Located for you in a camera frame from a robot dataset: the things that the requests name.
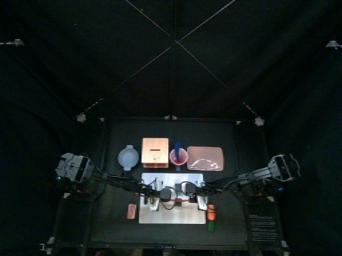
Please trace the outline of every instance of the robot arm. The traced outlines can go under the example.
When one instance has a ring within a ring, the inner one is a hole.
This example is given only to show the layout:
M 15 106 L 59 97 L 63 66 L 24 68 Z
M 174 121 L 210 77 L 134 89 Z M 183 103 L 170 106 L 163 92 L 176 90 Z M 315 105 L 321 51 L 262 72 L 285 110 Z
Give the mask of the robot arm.
M 301 176 L 299 169 L 299 164 L 291 155 L 277 155 L 271 158 L 267 167 L 241 174 L 238 177 L 227 177 L 211 182 L 203 182 L 200 185 L 188 182 L 184 193 L 204 198 L 223 191 L 230 191 L 233 186 L 245 186 L 255 181 L 274 179 L 287 182 Z M 171 200 L 170 188 L 162 188 L 156 184 L 143 184 L 134 178 L 103 173 L 87 156 L 76 156 L 72 153 L 62 155 L 56 173 L 59 177 L 68 178 L 75 183 L 83 183 L 92 179 L 106 182 L 111 186 L 120 187 L 146 198 L 156 198 L 163 202 Z

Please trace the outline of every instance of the green object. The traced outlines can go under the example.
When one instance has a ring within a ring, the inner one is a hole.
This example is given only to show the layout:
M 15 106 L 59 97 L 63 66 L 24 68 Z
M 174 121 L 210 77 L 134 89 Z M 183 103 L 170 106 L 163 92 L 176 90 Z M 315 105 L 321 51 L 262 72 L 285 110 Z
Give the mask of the green object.
M 208 221 L 208 231 L 210 232 L 215 231 L 215 222 L 212 220 Z

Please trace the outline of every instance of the cardboard box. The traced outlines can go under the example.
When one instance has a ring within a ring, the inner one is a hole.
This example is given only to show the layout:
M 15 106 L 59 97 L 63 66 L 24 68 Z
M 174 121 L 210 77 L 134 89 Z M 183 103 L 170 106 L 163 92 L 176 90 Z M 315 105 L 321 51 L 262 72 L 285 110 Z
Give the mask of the cardboard box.
M 168 168 L 168 138 L 143 138 L 144 168 Z

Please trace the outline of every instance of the cable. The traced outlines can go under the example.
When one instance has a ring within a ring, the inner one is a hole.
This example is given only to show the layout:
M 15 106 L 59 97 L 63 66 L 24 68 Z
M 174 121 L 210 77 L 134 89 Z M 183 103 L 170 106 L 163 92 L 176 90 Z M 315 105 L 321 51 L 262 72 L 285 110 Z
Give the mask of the cable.
M 176 205 L 178 193 L 176 193 L 176 189 L 175 189 L 174 187 L 167 186 L 166 188 L 171 188 L 171 189 L 175 191 L 175 194 L 176 194 L 176 197 L 175 197 L 175 199 L 174 199 L 174 200 L 175 200 L 175 201 L 174 201 L 174 205 L 172 205 L 171 208 L 167 208 L 166 205 L 164 205 L 164 202 L 160 200 L 164 209 L 168 210 L 168 211 L 171 211 L 171 210 L 175 208 L 175 205 Z
M 226 189 L 230 185 L 233 185 L 235 182 L 243 181 L 243 180 L 250 180 L 250 178 L 239 178 L 239 179 L 235 179 L 235 180 L 230 181 L 230 182 L 223 186 L 222 190 L 225 191 L 225 189 Z

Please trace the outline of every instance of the black curtain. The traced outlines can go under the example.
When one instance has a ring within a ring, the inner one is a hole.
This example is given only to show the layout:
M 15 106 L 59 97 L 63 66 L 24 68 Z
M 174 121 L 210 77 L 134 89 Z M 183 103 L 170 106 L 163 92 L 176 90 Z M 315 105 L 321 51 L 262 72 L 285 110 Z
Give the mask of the black curtain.
M 229 3 L 176 2 L 178 39 Z M 270 154 L 293 153 L 302 166 L 281 201 L 290 248 L 342 254 L 342 49 L 325 47 L 342 42 L 339 0 L 235 1 L 183 42 L 227 86 L 180 47 L 120 86 L 170 46 L 124 1 L 4 3 L 0 41 L 25 46 L 0 46 L 1 255 L 35 255 L 51 235 L 55 165 L 82 129 L 76 114 L 102 97 L 90 118 L 253 118 L 246 101 L 266 119 Z M 132 3 L 171 31 L 170 1 Z

